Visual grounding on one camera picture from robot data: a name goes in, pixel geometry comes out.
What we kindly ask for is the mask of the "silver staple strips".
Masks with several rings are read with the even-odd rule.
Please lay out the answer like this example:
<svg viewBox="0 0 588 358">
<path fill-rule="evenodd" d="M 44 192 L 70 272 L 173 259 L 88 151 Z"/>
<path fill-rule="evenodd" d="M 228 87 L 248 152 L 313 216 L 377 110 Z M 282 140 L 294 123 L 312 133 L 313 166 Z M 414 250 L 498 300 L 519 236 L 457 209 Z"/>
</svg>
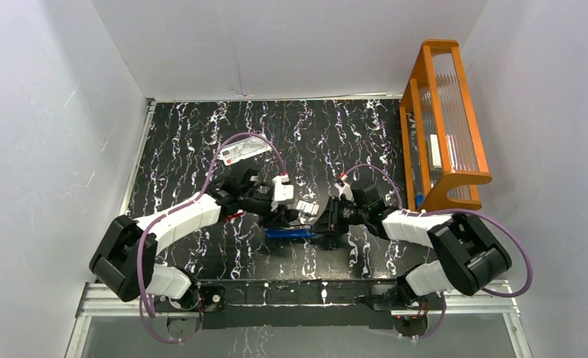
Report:
<svg viewBox="0 0 588 358">
<path fill-rule="evenodd" d="M 313 217 L 318 214 L 319 204 L 315 202 L 299 200 L 296 205 L 296 210 L 301 216 Z"/>
</svg>

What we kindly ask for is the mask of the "red white staple box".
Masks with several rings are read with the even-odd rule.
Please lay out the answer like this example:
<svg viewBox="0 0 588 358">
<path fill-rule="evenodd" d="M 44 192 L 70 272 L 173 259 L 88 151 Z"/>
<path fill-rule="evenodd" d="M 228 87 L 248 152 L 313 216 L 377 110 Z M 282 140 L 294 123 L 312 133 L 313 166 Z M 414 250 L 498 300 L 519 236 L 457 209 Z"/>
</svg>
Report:
<svg viewBox="0 0 588 358">
<path fill-rule="evenodd" d="M 244 215 L 244 211 L 243 210 L 239 210 L 237 213 L 231 214 L 228 217 L 225 218 L 226 221 L 231 221 L 233 219 L 242 217 Z"/>
</svg>

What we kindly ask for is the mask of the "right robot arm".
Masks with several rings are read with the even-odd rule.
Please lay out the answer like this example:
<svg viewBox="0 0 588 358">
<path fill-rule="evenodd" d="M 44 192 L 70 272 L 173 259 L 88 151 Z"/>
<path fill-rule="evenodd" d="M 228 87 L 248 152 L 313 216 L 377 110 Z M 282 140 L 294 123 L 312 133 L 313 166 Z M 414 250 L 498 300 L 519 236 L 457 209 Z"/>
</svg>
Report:
<svg viewBox="0 0 588 358">
<path fill-rule="evenodd" d="M 404 307 L 418 308 L 427 295 L 457 290 L 474 295 L 512 266 L 509 253 L 483 221 L 472 213 L 414 213 L 388 206 L 373 183 L 338 184 L 340 194 L 327 201 L 312 232 L 342 235 L 365 226 L 380 239 L 404 241 L 434 250 L 436 260 L 397 278 L 394 295 Z"/>
</svg>

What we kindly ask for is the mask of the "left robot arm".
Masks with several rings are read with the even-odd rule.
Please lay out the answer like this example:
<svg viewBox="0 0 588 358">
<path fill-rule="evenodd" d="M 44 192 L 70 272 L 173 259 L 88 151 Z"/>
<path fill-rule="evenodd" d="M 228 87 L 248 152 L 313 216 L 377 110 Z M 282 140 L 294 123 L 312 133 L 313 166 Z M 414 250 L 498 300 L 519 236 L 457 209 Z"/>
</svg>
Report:
<svg viewBox="0 0 588 358">
<path fill-rule="evenodd" d="M 123 302 L 147 295 L 170 298 L 182 310 L 200 301 L 195 279 L 185 270 L 156 262 L 157 255 L 190 233 L 241 213 L 259 216 L 266 228 L 288 227 L 297 219 L 291 207 L 294 185 L 286 173 L 271 182 L 255 169 L 219 178 L 191 198 L 136 219 L 115 217 L 89 262 L 89 270 Z"/>
</svg>

